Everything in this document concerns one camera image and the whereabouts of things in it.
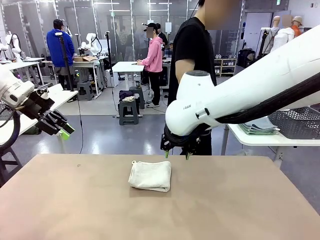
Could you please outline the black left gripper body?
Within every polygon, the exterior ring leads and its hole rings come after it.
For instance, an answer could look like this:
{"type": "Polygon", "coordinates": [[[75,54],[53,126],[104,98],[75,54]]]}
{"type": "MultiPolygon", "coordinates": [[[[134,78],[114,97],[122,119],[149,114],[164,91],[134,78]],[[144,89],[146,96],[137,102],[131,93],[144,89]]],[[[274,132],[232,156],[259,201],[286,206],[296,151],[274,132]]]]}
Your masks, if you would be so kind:
{"type": "Polygon", "coordinates": [[[34,90],[23,103],[23,114],[32,120],[39,119],[54,103],[50,97],[47,100],[40,98],[34,90]]]}

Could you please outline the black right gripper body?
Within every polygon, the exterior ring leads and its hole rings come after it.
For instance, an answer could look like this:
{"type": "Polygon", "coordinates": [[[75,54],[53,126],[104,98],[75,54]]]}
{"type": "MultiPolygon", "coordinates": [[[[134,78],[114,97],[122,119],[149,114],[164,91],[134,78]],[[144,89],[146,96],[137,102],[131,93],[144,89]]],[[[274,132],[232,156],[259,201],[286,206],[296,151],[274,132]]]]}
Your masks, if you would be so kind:
{"type": "Polygon", "coordinates": [[[192,136],[178,136],[178,137],[173,137],[169,141],[171,144],[175,147],[181,147],[184,148],[188,143],[194,142],[198,137],[192,137],[192,136]]]}

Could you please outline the white terry towel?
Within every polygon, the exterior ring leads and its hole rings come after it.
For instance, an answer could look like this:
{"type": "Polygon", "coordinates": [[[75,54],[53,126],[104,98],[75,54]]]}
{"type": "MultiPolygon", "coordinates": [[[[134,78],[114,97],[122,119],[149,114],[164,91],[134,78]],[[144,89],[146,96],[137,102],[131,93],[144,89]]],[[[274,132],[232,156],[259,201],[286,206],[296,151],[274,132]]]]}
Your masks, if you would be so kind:
{"type": "Polygon", "coordinates": [[[169,161],[132,161],[128,183],[132,188],[167,193],[171,188],[171,174],[169,161]]]}

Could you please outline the green towel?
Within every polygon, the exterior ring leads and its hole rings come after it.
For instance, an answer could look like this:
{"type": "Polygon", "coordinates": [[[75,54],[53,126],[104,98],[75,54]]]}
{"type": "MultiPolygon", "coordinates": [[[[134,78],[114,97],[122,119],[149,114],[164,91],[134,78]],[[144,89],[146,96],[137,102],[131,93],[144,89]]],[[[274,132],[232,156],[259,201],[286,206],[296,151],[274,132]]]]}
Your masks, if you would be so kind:
{"type": "Polygon", "coordinates": [[[245,124],[238,125],[245,134],[249,136],[274,136],[278,135],[279,132],[276,129],[258,129],[254,127],[246,126],[245,124]]]}

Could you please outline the grey plastic basket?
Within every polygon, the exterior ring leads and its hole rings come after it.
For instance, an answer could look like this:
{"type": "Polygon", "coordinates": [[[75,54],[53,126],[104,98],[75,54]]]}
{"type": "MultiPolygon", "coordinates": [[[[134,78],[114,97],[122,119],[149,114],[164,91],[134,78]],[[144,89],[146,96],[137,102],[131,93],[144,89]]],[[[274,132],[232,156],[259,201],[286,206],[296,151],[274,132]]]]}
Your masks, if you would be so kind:
{"type": "Polygon", "coordinates": [[[268,119],[288,139],[320,140],[320,112],[311,107],[278,110],[268,119]]]}

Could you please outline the dark green bag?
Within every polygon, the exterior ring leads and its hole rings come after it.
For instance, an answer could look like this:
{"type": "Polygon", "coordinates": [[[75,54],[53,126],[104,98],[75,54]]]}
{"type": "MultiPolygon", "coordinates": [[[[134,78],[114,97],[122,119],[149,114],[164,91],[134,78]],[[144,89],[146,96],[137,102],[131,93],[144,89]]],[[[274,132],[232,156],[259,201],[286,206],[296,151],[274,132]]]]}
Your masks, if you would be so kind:
{"type": "Polygon", "coordinates": [[[23,133],[23,135],[40,135],[41,133],[42,133],[42,131],[38,127],[32,126],[28,130],[26,130],[23,133]]]}

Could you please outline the white table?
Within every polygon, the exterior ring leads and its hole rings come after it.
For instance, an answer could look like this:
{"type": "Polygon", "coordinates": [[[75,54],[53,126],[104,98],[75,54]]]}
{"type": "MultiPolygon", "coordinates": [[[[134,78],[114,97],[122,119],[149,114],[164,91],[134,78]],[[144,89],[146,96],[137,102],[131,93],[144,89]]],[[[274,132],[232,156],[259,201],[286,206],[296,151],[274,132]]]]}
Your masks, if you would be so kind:
{"type": "MultiPolygon", "coordinates": [[[[62,90],[60,84],[56,84],[48,88],[48,96],[54,101],[53,106],[50,108],[51,111],[55,111],[57,108],[65,104],[69,99],[76,96],[78,92],[62,90]]],[[[29,130],[31,127],[37,127],[39,123],[36,119],[30,119],[26,115],[20,115],[20,130],[19,136],[29,130]]],[[[14,121],[9,120],[8,123],[0,128],[0,145],[3,145],[11,136],[14,130],[14,121]]],[[[60,152],[65,154],[65,141],[70,137],[71,133],[67,132],[65,128],[61,128],[58,133],[55,134],[58,139],[58,146],[60,147],[60,152]]]]}
{"type": "Polygon", "coordinates": [[[274,162],[283,161],[284,150],[288,147],[320,147],[320,139],[289,139],[281,133],[276,135],[248,135],[238,124],[225,124],[220,154],[226,154],[229,132],[244,146],[276,147],[274,162]]]}

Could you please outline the grey plastic stool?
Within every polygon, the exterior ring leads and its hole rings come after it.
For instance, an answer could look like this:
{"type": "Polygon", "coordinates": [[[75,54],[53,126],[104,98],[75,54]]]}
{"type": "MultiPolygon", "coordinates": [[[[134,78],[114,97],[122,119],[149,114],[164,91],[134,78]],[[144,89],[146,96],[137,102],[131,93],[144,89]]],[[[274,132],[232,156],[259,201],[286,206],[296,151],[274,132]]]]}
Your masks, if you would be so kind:
{"type": "Polygon", "coordinates": [[[135,96],[136,95],[138,96],[137,98],[139,99],[139,108],[143,110],[145,108],[145,100],[144,100],[144,92],[142,87],[131,86],[129,90],[133,92],[135,96]]]}
{"type": "Polygon", "coordinates": [[[139,123],[139,114],[136,100],[120,101],[118,104],[119,125],[137,125],[139,123]]]}
{"type": "Polygon", "coordinates": [[[90,81],[78,82],[77,91],[77,99],[79,101],[91,101],[94,98],[94,93],[90,81]]]}

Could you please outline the long white workbench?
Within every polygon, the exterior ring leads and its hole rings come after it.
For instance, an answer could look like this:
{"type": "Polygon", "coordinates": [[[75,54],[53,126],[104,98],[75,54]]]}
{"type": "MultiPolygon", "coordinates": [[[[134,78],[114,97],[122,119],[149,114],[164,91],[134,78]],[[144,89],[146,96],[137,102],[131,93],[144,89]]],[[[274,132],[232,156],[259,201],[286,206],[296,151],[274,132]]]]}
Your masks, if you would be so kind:
{"type": "Polygon", "coordinates": [[[36,88],[47,87],[44,82],[40,68],[43,58],[29,58],[26,61],[9,62],[8,60],[0,61],[0,66],[10,70],[16,77],[23,82],[30,81],[36,88]]]}

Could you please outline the black tripod pole white head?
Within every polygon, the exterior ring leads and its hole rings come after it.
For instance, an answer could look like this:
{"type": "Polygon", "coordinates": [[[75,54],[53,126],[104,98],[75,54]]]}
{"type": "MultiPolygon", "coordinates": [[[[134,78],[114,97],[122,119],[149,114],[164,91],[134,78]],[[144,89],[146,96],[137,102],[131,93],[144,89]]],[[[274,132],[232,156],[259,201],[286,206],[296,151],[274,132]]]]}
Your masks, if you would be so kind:
{"type": "Polygon", "coordinates": [[[56,33],[55,33],[55,36],[56,36],[57,38],[59,38],[61,50],[62,50],[62,53],[63,53],[63,59],[64,59],[64,64],[65,64],[65,71],[66,71],[66,74],[67,74],[70,91],[73,92],[73,91],[74,91],[74,88],[73,88],[73,83],[72,83],[72,81],[71,81],[71,72],[70,72],[70,68],[69,68],[68,56],[67,56],[67,52],[66,52],[66,48],[65,48],[65,42],[64,42],[64,38],[63,38],[63,33],[62,33],[62,32],[56,32],[56,33]]]}

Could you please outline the grey metal desk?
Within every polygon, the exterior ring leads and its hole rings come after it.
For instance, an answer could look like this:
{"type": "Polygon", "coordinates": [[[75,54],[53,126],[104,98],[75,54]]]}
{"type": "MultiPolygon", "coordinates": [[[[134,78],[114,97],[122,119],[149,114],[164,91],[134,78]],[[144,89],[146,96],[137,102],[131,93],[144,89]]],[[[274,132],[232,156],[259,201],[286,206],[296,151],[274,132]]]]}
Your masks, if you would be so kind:
{"type": "Polygon", "coordinates": [[[75,82],[90,81],[93,90],[93,100],[97,99],[107,87],[104,60],[98,59],[93,62],[74,62],[75,82]]]}

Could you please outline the dark purple cloth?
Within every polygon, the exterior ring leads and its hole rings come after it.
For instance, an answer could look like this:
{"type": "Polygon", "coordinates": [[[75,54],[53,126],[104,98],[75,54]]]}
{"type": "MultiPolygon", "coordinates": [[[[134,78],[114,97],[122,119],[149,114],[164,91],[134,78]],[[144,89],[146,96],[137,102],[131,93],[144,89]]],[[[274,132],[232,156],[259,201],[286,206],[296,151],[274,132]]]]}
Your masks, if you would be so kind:
{"type": "Polygon", "coordinates": [[[119,100],[122,101],[123,99],[127,98],[127,97],[132,97],[135,94],[131,91],[131,90],[120,90],[119,91],[119,100]]]}

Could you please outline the person in blue hoodie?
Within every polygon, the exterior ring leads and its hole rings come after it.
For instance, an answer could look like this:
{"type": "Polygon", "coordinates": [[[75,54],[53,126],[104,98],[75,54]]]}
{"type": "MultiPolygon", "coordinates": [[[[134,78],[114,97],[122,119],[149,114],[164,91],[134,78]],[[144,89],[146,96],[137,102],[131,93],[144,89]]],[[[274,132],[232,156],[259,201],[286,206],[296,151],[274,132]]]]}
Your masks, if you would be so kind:
{"type": "Polygon", "coordinates": [[[54,65],[55,73],[58,76],[58,83],[67,90],[74,87],[74,68],[73,56],[75,53],[74,45],[71,37],[63,31],[64,23],[60,19],[53,21],[53,29],[46,35],[46,42],[49,49],[51,61],[54,65]],[[67,67],[65,64],[65,56],[67,57],[70,81],[68,78],[67,67]]]}

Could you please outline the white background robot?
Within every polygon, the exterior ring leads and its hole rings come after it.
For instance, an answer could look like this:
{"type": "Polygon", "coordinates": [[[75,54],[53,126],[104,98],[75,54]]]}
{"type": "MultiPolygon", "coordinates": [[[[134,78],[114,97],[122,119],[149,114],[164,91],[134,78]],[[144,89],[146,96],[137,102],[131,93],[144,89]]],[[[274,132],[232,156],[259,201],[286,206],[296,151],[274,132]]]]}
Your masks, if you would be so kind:
{"type": "Polygon", "coordinates": [[[17,62],[22,62],[21,57],[21,44],[20,39],[16,33],[12,33],[11,31],[7,32],[5,36],[5,43],[0,42],[0,51],[7,51],[11,49],[13,55],[17,62]]]}
{"type": "Polygon", "coordinates": [[[88,33],[86,35],[86,41],[83,41],[80,45],[80,49],[84,51],[90,51],[92,56],[98,57],[102,52],[102,44],[97,37],[96,33],[88,33]]]}

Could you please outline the open cardboard box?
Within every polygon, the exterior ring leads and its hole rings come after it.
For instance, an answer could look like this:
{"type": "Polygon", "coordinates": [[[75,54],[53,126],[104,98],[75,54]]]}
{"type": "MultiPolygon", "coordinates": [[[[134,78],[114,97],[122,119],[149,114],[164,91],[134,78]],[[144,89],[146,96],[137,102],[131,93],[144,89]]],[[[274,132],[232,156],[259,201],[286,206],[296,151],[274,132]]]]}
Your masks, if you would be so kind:
{"type": "Polygon", "coordinates": [[[86,55],[86,56],[75,56],[73,58],[74,62],[94,62],[98,60],[98,58],[96,56],[90,56],[90,55],[86,55]]]}

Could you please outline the blue-grey cloth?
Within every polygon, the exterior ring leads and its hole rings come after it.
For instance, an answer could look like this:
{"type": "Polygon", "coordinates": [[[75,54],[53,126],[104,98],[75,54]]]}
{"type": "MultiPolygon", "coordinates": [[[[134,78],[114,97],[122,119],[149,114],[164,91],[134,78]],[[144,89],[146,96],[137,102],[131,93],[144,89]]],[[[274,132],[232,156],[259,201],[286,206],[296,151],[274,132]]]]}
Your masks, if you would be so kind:
{"type": "Polygon", "coordinates": [[[276,125],[271,123],[271,121],[267,116],[246,122],[245,125],[247,127],[252,127],[252,128],[261,129],[261,130],[278,128],[276,125]]]}

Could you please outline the white height-adjustable desk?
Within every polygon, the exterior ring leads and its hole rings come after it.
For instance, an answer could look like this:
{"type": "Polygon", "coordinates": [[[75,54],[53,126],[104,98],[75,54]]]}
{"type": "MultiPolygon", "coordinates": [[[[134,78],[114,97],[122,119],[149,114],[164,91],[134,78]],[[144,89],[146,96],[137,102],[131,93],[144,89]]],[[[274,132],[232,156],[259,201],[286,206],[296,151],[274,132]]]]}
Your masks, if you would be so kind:
{"type": "MultiPolygon", "coordinates": [[[[137,65],[136,61],[119,61],[116,63],[113,67],[113,76],[117,75],[117,73],[124,73],[125,76],[125,90],[123,91],[129,91],[129,79],[128,79],[128,74],[132,73],[132,80],[134,80],[134,75],[133,73],[139,72],[141,73],[144,69],[143,65],[137,65]]],[[[119,99],[118,101],[118,118],[119,118],[119,102],[121,100],[119,99]]],[[[139,99],[135,97],[135,102],[136,105],[139,104],[139,99]]],[[[137,111],[138,111],[138,117],[141,115],[139,114],[139,106],[137,106],[137,111]]]]}

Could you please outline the wooden shoe shelf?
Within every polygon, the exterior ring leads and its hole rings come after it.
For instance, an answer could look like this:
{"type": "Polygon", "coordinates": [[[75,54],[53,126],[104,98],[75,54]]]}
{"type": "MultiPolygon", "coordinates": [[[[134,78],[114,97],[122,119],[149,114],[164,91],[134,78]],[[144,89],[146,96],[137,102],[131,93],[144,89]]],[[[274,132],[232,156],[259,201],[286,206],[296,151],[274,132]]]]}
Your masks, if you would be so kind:
{"type": "Polygon", "coordinates": [[[215,75],[218,78],[232,77],[236,72],[237,59],[236,58],[215,58],[214,69],[215,75]]]}

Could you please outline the person in pink hoodie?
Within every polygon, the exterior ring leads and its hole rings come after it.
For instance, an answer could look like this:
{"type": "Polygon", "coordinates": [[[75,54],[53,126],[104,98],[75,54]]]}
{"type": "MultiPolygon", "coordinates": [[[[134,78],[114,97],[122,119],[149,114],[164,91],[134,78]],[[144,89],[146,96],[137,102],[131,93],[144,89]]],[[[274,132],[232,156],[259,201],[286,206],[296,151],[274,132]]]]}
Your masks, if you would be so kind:
{"type": "Polygon", "coordinates": [[[137,65],[144,66],[148,72],[149,82],[153,91],[153,98],[146,107],[156,108],[160,103],[160,76],[163,71],[162,44],[163,40],[158,36],[158,27],[155,23],[149,23],[145,30],[151,33],[148,45],[147,57],[137,60],[137,65]]]}

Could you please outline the person in black t-shirt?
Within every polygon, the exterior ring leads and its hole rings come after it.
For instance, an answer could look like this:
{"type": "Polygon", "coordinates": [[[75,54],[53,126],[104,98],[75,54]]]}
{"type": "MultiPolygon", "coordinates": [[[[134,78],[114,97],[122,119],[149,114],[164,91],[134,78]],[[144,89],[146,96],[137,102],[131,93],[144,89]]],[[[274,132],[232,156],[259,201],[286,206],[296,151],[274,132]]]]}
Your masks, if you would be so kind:
{"type": "Polygon", "coordinates": [[[241,110],[228,91],[228,83],[217,84],[214,49],[209,31],[227,28],[240,0],[199,0],[193,17],[180,26],[171,58],[168,106],[164,135],[200,139],[191,156],[212,155],[211,129],[227,123],[223,118],[241,110]]]}

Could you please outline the black bags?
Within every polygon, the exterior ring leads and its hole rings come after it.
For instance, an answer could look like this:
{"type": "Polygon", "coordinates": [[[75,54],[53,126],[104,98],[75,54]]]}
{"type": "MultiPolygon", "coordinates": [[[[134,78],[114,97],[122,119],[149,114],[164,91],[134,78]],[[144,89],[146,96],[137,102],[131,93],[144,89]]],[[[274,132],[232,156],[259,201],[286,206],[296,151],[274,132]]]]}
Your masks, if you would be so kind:
{"type": "Polygon", "coordinates": [[[247,68],[254,62],[255,51],[251,48],[245,48],[238,51],[237,65],[242,68],[247,68]]]}

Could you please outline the background person in black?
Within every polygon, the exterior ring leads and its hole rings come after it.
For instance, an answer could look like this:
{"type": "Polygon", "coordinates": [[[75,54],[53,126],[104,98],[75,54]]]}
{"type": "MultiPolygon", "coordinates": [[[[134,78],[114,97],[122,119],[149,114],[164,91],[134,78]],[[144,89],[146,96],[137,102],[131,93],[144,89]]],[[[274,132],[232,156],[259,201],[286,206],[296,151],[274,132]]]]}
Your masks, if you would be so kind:
{"type": "Polygon", "coordinates": [[[165,48],[168,45],[168,39],[166,35],[162,32],[161,25],[159,23],[156,23],[156,26],[157,26],[158,36],[162,39],[163,47],[165,48]]]}

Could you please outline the black tripod stand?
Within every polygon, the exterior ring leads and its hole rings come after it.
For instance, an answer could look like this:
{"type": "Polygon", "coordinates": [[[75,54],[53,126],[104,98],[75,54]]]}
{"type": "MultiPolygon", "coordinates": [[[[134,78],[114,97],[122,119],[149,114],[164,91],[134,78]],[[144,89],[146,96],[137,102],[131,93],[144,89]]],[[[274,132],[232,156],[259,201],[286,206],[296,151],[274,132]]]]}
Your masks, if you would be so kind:
{"type": "Polygon", "coordinates": [[[260,29],[259,41],[256,47],[255,59],[259,60],[266,55],[266,51],[272,39],[272,31],[270,27],[262,27],[260,29]]]}

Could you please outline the mannequin with white top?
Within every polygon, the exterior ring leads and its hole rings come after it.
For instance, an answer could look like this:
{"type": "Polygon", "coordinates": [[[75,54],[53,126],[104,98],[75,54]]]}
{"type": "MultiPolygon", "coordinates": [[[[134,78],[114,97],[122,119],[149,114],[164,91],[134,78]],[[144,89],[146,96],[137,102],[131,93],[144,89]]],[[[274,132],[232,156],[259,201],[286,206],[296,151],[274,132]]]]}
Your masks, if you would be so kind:
{"type": "Polygon", "coordinates": [[[279,28],[281,17],[275,16],[273,18],[273,27],[276,28],[276,32],[273,38],[273,46],[270,52],[280,48],[281,46],[285,45],[286,43],[290,42],[295,37],[295,32],[292,29],[292,20],[293,17],[289,14],[283,16],[283,23],[285,28],[279,28]]]}

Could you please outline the mannequin with orange shirt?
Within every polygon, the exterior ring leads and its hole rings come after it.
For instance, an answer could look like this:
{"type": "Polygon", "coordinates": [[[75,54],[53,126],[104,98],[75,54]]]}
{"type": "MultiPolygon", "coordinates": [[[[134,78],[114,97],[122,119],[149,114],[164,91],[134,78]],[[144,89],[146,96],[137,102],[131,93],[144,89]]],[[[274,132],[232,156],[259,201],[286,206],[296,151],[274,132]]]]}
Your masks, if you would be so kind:
{"type": "Polygon", "coordinates": [[[295,16],[293,19],[292,19],[292,26],[291,28],[293,29],[294,31],[294,37],[298,37],[302,34],[301,30],[300,30],[300,26],[302,26],[303,24],[303,18],[302,16],[298,15],[298,16],[295,16]]]}

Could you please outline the black metal frame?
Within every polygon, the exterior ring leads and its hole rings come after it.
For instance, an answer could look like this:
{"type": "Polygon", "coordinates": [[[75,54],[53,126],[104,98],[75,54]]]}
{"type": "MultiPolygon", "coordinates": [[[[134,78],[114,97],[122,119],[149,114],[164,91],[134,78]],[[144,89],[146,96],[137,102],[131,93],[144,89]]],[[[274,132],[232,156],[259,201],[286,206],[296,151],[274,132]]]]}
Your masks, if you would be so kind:
{"type": "Polygon", "coordinates": [[[0,188],[23,167],[14,150],[9,147],[0,152],[0,188]],[[3,157],[11,154],[13,160],[4,160],[3,157]]]}

